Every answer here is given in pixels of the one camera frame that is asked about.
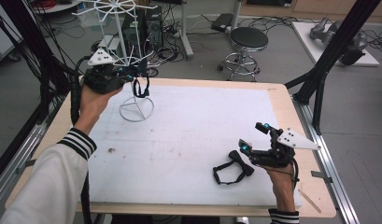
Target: stool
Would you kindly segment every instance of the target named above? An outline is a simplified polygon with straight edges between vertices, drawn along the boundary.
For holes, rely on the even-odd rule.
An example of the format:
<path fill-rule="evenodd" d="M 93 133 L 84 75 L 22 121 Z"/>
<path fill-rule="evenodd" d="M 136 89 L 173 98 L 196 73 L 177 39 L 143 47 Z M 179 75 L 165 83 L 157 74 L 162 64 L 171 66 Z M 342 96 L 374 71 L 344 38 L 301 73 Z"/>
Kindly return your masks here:
<path fill-rule="evenodd" d="M 226 67 L 232 71 L 227 78 L 228 81 L 232 80 L 233 75 L 238 74 L 252 75 L 252 82 L 256 82 L 255 75 L 261 72 L 261 68 L 248 53 L 266 49 L 268 43 L 266 34 L 254 28 L 239 27 L 231 32 L 230 38 L 236 53 L 226 56 L 225 60 L 219 64 L 218 70 L 222 71 Z"/>

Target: striped cuff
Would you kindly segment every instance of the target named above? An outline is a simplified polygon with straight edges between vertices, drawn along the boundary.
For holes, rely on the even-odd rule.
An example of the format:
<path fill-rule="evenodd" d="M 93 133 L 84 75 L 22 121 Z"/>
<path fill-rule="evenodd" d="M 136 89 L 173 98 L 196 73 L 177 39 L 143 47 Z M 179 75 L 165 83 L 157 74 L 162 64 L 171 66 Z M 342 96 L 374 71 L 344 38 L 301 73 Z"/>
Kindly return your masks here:
<path fill-rule="evenodd" d="M 85 160 L 97 149 L 97 145 L 93 140 L 76 128 L 72 128 L 58 144 L 71 147 Z"/>
<path fill-rule="evenodd" d="M 299 212 L 281 212 L 277 209 L 269 209 L 269 214 L 272 219 L 271 224 L 299 223 Z"/>

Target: white platform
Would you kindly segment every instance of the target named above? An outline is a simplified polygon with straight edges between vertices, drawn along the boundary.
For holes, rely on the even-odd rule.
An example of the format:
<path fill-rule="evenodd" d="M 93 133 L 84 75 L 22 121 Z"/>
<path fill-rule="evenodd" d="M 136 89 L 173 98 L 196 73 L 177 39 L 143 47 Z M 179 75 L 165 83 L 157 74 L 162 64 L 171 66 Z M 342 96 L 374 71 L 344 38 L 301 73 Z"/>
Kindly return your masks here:
<path fill-rule="evenodd" d="M 321 56 L 322 52 L 325 50 L 325 45 L 318 39 L 313 40 L 310 38 L 310 29 L 316 26 L 316 23 L 310 22 L 293 22 L 292 26 L 302 40 L 304 47 L 307 49 L 310 57 L 316 63 Z M 329 29 L 331 25 L 325 25 L 325 31 Z M 379 62 L 365 49 L 362 51 L 365 53 L 358 61 L 356 61 L 352 66 L 378 66 Z"/>
<path fill-rule="evenodd" d="M 120 116 L 120 105 L 132 96 L 125 85 L 93 128 L 91 202 L 276 206 L 269 176 L 243 154 L 255 172 L 242 182 L 218 185 L 212 170 L 230 161 L 239 138 L 269 149 L 269 135 L 254 128 L 257 121 L 276 127 L 267 91 L 153 85 L 149 91 L 155 104 L 149 119 Z M 235 163 L 219 176 L 229 182 L 240 173 Z M 298 190 L 295 200 L 301 205 Z"/>

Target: white sleeve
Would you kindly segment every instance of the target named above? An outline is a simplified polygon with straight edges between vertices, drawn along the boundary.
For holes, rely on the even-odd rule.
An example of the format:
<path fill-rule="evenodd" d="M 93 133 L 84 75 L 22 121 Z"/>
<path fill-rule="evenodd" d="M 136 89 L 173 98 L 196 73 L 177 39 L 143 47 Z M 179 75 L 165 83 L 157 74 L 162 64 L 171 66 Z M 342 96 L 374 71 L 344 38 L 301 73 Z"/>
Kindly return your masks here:
<path fill-rule="evenodd" d="M 86 134 L 71 131 L 46 148 L 0 223 L 72 223 L 96 145 Z"/>

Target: human hand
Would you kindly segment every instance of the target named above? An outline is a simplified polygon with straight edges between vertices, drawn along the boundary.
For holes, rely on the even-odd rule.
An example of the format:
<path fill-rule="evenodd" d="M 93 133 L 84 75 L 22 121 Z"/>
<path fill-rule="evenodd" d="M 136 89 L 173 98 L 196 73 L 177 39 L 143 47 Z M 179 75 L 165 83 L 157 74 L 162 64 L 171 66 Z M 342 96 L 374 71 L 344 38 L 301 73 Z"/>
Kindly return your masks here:
<path fill-rule="evenodd" d="M 80 116 L 74 127 L 85 134 L 89 134 L 101 113 L 106 109 L 109 99 L 121 90 L 100 94 L 84 85 L 80 95 Z"/>
<path fill-rule="evenodd" d="M 284 168 L 262 167 L 270 176 L 273 184 L 273 193 L 276 196 L 277 210 L 283 212 L 295 212 L 293 199 L 293 169 L 289 164 Z"/>

